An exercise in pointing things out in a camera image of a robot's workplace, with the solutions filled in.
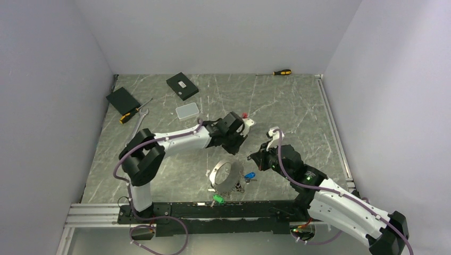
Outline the round metal keyring plate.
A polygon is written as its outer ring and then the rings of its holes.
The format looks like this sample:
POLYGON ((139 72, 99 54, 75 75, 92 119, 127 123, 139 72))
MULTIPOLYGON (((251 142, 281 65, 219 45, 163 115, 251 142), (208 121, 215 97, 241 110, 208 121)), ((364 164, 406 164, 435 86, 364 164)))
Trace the round metal keyring plate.
POLYGON ((236 191, 237 183, 244 177, 244 166, 241 161, 228 161, 227 159, 219 161, 212 170, 207 174, 208 180, 211 183, 211 188, 215 193, 223 196, 229 196, 231 192, 236 191), (216 181, 216 176, 222 168, 229 166, 227 177, 221 181, 216 181))

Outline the green key tag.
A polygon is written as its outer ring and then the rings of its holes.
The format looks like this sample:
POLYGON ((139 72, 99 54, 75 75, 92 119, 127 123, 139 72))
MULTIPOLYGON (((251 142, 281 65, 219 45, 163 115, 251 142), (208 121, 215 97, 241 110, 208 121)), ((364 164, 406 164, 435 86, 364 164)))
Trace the green key tag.
POLYGON ((225 203, 224 198, 223 198, 222 196, 218 195, 218 194, 213 195, 212 198, 213 198, 213 201, 214 201, 215 203, 218 203, 218 204, 223 204, 223 203, 225 203))

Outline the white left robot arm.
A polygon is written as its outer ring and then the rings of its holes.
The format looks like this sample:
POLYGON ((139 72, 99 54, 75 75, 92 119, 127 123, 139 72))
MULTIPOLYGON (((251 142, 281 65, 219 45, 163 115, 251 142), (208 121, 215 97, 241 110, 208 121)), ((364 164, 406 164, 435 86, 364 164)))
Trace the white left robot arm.
POLYGON ((194 149, 222 147, 235 155, 248 137, 255 121, 229 112, 225 117, 213 121, 197 119, 195 126, 166 133, 153 133, 142 129, 131 139, 119 155, 113 176, 126 182, 132 217, 139 223, 148 222, 153 215, 151 181, 155 178, 163 160, 173 155, 194 149), (118 169, 126 177, 118 176, 118 169))

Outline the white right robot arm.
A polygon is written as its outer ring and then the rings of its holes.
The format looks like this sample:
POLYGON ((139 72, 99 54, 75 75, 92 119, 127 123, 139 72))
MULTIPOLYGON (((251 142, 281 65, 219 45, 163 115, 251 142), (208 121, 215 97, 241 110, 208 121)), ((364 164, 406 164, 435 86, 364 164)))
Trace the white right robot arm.
POLYGON ((313 218, 328 223, 364 244, 371 254, 402 254, 409 243, 406 217, 388 213, 341 188, 320 170, 306 164, 291 145, 259 151, 247 157, 259 170, 273 170, 298 192, 293 203, 299 220, 313 218))

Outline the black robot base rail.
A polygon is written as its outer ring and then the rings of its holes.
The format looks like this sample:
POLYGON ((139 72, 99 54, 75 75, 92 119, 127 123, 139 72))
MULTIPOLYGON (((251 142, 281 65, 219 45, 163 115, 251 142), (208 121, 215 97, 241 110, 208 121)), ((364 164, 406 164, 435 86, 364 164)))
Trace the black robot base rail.
POLYGON ((179 234, 289 234, 309 220, 292 200, 211 202, 155 202, 135 217, 129 205, 119 207, 119 225, 152 224, 157 237, 179 234))

